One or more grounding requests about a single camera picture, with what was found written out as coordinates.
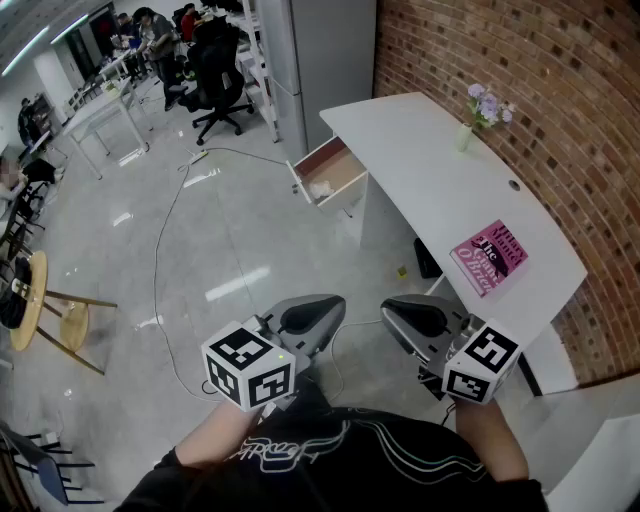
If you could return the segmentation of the black office chair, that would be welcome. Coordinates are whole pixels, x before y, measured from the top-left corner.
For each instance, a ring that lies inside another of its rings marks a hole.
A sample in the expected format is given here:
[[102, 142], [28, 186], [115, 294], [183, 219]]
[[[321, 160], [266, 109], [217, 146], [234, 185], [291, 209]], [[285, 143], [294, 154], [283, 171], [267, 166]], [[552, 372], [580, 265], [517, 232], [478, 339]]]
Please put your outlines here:
[[256, 107], [245, 90], [245, 79], [236, 66], [239, 28], [229, 24], [225, 17], [214, 17], [194, 31], [195, 43], [189, 48], [187, 58], [195, 72], [196, 88], [182, 93], [178, 104], [189, 112], [199, 110], [208, 114], [192, 121], [197, 128], [205, 123], [196, 144], [204, 144], [204, 136], [218, 122], [234, 128], [236, 136], [242, 134], [241, 126], [231, 114], [246, 111], [253, 114]]

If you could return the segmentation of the white drawer with brown inside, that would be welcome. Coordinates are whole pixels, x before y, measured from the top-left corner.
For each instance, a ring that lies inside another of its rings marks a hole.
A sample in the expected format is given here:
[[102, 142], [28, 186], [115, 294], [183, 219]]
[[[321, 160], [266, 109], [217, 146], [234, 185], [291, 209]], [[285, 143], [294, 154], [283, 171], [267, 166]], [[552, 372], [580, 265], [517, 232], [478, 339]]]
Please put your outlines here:
[[[334, 136], [296, 163], [286, 162], [294, 179], [293, 190], [324, 214], [350, 210], [363, 196], [368, 173], [345, 143]], [[310, 194], [311, 182], [328, 180], [335, 190], [316, 201]]]

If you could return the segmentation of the person's left forearm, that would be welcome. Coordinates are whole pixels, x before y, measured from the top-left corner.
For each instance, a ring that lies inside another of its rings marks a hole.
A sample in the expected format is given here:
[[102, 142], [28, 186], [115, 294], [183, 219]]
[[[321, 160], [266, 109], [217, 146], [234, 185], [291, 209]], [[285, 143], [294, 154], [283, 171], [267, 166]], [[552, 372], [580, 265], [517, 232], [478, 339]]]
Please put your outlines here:
[[243, 411], [233, 403], [220, 403], [175, 447], [182, 466], [206, 468], [235, 453], [258, 424], [262, 408]]

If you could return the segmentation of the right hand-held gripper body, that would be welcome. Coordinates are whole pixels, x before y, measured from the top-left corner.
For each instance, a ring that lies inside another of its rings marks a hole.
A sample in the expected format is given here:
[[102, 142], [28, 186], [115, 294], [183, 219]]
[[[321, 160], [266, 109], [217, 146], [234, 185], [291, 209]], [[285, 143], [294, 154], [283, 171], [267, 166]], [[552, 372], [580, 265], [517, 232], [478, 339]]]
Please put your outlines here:
[[483, 320], [461, 303], [408, 294], [386, 299], [381, 319], [419, 361], [419, 381], [437, 398], [486, 404], [513, 371], [521, 345], [496, 320]]

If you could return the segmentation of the black box under desk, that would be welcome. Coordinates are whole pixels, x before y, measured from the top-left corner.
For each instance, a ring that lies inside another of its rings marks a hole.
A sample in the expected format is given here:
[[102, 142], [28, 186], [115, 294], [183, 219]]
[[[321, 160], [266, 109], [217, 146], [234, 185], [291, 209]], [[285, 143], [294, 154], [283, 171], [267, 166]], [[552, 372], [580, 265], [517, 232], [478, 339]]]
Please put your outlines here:
[[423, 279], [438, 278], [442, 270], [420, 238], [413, 242], [420, 275]]

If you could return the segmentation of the ceiling light strip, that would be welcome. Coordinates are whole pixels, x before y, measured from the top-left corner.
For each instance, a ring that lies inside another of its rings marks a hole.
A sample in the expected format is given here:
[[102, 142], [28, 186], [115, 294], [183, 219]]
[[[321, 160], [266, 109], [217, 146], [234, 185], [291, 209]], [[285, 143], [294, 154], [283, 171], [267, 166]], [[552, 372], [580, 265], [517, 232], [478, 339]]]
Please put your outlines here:
[[57, 34], [51, 41], [50, 44], [51, 45], [55, 45], [57, 44], [59, 41], [61, 41], [67, 34], [69, 34], [71, 31], [77, 29], [78, 27], [80, 27], [83, 23], [85, 23], [89, 18], [89, 14], [86, 13], [83, 16], [79, 17], [77, 20], [75, 20], [71, 25], [69, 25], [68, 27], [66, 27], [63, 31], [61, 31], [59, 34]]
[[9, 74], [13, 68], [32, 50], [40, 40], [48, 33], [50, 26], [43, 27], [4, 67], [1, 76], [4, 77]]

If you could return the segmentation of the white long table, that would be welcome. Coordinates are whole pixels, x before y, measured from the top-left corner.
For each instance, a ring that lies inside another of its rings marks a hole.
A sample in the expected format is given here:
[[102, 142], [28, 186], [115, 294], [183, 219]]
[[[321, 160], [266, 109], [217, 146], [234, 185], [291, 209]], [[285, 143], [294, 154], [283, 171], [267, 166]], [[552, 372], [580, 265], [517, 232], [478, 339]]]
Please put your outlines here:
[[75, 151], [81, 156], [97, 180], [102, 179], [102, 174], [82, 148], [81, 143], [86, 138], [93, 136], [98, 140], [105, 154], [109, 155], [110, 150], [100, 139], [98, 131], [116, 117], [123, 117], [125, 124], [138, 142], [139, 149], [142, 152], [149, 151], [149, 143], [142, 137], [130, 113], [133, 108], [138, 110], [148, 130], [152, 131], [153, 126], [136, 94], [136, 89], [133, 87], [131, 79], [126, 78], [119, 81], [113, 89], [104, 92], [96, 99], [82, 106], [63, 129], [62, 135], [69, 139]]

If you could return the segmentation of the black metal chair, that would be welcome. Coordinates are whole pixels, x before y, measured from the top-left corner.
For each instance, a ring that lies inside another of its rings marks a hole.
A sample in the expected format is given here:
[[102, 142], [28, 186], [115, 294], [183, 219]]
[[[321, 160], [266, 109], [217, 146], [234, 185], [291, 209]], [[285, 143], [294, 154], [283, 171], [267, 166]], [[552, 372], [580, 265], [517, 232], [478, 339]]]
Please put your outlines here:
[[11, 191], [0, 190], [0, 259], [10, 262], [20, 253], [32, 254], [27, 240], [33, 237], [45, 206], [49, 186], [44, 182], [21, 182]]

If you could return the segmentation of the white shelf rack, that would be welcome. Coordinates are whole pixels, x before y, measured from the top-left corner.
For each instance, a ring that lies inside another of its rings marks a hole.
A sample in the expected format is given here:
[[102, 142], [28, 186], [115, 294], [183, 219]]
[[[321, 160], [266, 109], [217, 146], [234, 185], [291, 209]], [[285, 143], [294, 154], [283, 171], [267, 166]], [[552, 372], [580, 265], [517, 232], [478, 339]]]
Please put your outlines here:
[[277, 143], [277, 114], [270, 93], [269, 70], [261, 46], [261, 23], [254, 0], [229, 0], [229, 7], [225, 10], [228, 23], [240, 31], [236, 63], [244, 76], [245, 90], [266, 122], [272, 141]]

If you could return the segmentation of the person's black printed shirt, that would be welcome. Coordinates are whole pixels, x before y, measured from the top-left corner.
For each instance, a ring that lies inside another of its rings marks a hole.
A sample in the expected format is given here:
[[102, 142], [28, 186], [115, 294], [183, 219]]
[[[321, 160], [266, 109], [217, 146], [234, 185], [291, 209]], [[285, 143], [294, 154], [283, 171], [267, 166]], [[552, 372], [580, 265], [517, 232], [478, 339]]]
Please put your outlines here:
[[114, 512], [549, 512], [533, 479], [498, 482], [453, 428], [329, 404], [316, 383], [206, 468], [175, 447]]

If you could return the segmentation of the round wooden table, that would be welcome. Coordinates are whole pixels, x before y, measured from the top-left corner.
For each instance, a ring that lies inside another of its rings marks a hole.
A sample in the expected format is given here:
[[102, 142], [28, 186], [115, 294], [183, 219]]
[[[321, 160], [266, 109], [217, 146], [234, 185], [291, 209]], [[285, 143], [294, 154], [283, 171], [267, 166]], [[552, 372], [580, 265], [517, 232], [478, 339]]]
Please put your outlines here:
[[[25, 312], [20, 324], [9, 330], [10, 343], [14, 350], [26, 350], [33, 338], [40, 335], [54, 347], [82, 366], [104, 376], [105, 372], [86, 359], [78, 351], [83, 347], [89, 332], [90, 307], [117, 308], [116, 303], [69, 295], [48, 288], [48, 260], [44, 251], [33, 253], [26, 262], [31, 271], [31, 283], [26, 285], [19, 279], [11, 284], [25, 301]], [[43, 311], [53, 314], [59, 322], [59, 336], [49, 334], [41, 325]]]

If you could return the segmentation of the black device on wooden table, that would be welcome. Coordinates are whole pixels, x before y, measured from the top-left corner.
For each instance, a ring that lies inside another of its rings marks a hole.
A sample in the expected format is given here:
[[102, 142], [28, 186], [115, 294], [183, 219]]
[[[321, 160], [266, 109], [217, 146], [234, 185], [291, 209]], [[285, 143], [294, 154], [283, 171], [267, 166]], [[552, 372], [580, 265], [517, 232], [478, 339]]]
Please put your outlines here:
[[0, 324], [9, 330], [20, 327], [31, 289], [32, 270], [27, 258], [17, 257], [13, 279], [0, 295]]

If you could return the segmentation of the pink book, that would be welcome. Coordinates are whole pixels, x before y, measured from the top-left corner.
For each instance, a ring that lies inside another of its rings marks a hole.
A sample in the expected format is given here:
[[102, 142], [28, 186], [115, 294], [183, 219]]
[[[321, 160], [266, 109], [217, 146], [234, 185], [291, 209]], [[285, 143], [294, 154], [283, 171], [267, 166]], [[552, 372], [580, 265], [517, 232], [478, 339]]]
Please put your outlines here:
[[479, 297], [497, 289], [529, 258], [501, 221], [496, 220], [450, 251], [450, 257]]

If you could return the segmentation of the person's right forearm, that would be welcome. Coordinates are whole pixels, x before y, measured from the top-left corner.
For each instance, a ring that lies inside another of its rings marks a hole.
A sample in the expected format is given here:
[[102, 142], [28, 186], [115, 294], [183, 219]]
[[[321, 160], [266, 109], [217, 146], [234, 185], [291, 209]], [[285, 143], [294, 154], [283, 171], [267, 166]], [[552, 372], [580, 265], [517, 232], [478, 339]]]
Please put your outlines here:
[[476, 404], [456, 398], [457, 434], [476, 453], [491, 477], [498, 482], [529, 479], [524, 452], [495, 399]]

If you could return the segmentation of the purple flower bouquet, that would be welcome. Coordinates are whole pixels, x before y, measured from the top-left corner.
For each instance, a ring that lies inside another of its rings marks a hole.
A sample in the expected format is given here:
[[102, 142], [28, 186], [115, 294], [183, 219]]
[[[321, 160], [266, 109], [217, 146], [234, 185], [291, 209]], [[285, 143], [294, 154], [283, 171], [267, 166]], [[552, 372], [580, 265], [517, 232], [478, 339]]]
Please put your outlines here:
[[494, 127], [500, 123], [510, 124], [515, 113], [515, 105], [498, 101], [498, 98], [479, 83], [467, 89], [467, 106], [471, 114], [471, 126], [477, 129]]

